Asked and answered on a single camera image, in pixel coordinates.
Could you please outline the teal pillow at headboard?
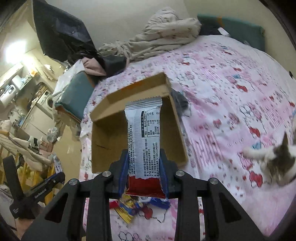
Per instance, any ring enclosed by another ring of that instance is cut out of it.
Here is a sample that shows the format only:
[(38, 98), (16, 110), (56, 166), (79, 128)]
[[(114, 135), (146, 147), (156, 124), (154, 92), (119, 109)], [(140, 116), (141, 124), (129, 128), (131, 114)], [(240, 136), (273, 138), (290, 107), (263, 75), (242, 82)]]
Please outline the teal pillow at headboard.
[(240, 19), (197, 15), (202, 24), (200, 35), (224, 35), (265, 52), (264, 28)]

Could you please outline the pink cartoon bed sheet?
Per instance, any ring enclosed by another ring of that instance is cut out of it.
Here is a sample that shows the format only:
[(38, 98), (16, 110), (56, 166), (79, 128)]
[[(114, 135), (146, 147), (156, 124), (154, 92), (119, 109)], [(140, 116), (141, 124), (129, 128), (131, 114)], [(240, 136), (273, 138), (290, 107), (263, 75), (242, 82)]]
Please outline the pink cartoon bed sheet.
[(292, 137), (295, 80), (271, 56), (232, 38), (199, 36), (174, 51), (132, 63), (102, 80), (84, 109), (79, 179), (92, 179), (90, 113), (108, 94), (163, 72), (189, 102), (182, 133), (193, 177), (219, 179), (269, 236), (295, 196), (295, 184), (280, 187), (245, 159), (246, 147), (260, 149)]

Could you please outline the beige floral crumpled blanket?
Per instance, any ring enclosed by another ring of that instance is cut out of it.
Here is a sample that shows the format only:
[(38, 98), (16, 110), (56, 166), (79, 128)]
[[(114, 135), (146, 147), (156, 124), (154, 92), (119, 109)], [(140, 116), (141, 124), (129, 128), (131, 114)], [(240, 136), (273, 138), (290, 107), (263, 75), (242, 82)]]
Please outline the beige floral crumpled blanket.
[(180, 48), (194, 41), (202, 24), (197, 18), (180, 19), (170, 7), (157, 11), (144, 29), (132, 39), (105, 43), (98, 52), (102, 56), (125, 56), (129, 61), (142, 61)]

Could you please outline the white red rice cake packet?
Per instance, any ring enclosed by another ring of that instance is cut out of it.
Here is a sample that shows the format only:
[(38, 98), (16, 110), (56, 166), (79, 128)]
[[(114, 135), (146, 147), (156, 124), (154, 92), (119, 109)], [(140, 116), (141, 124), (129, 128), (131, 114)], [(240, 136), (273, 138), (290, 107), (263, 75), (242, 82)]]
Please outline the white red rice cake packet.
[(128, 139), (127, 194), (164, 198), (159, 174), (162, 99), (152, 97), (125, 107)]

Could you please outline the white grey cat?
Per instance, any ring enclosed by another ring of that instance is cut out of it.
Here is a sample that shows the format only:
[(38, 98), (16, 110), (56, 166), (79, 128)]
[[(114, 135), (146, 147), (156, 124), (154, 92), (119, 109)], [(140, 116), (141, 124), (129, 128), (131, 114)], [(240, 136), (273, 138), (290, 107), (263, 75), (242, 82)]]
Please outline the white grey cat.
[(280, 145), (263, 149), (245, 148), (245, 158), (259, 161), (261, 171), (279, 186), (295, 180), (295, 144), (288, 143), (285, 133)]

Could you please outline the yellow blue snack packet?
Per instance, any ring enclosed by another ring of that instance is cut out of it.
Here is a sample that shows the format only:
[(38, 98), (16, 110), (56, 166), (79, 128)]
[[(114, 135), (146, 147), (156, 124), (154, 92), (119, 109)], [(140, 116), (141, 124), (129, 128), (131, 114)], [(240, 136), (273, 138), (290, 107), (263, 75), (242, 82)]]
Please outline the yellow blue snack packet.
[(166, 199), (145, 196), (123, 195), (121, 199), (109, 202), (109, 209), (114, 209), (127, 224), (137, 215), (163, 223), (170, 207), (171, 204)]

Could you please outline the pink cloth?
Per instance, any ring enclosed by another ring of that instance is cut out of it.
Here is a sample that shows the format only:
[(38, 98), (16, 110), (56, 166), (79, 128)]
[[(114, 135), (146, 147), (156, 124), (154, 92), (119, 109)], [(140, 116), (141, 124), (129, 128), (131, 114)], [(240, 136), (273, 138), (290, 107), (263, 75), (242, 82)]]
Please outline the pink cloth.
[(95, 58), (82, 58), (85, 72), (93, 76), (106, 76), (106, 71)]

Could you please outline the black plastic bag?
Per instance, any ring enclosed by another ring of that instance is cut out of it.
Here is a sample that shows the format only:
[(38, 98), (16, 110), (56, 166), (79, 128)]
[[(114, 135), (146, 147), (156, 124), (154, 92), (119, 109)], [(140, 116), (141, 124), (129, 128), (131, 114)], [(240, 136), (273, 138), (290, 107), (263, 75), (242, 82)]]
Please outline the black plastic bag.
[(77, 60), (94, 58), (106, 76), (117, 75), (126, 67), (123, 56), (100, 55), (84, 23), (46, 1), (33, 1), (33, 18), (43, 53), (59, 62), (73, 65)]

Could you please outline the white washing machine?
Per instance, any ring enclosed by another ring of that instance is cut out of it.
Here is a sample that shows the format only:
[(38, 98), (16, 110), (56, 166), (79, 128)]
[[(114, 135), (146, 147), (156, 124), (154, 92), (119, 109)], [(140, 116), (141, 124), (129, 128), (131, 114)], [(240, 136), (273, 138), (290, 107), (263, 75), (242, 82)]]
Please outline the white washing machine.
[(53, 99), (52, 93), (46, 90), (36, 103), (36, 106), (48, 117), (53, 118)]

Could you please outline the dark grey cloth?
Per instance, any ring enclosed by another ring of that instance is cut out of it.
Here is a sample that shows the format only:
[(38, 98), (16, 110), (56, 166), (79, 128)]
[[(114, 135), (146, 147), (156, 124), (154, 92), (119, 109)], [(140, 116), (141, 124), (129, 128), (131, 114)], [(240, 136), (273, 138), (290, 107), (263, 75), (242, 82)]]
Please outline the dark grey cloth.
[(175, 103), (178, 117), (181, 118), (183, 113), (189, 108), (189, 102), (182, 93), (174, 89), (171, 90), (171, 96)]

